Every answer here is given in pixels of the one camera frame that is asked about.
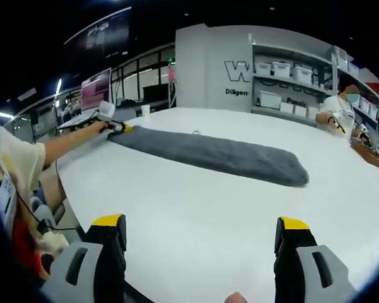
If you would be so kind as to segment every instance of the gray cloth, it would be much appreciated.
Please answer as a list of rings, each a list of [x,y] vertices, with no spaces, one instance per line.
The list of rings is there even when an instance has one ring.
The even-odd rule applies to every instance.
[[[170,133],[135,126],[108,140],[168,160],[242,177],[302,186],[309,175],[289,151],[201,134]]]

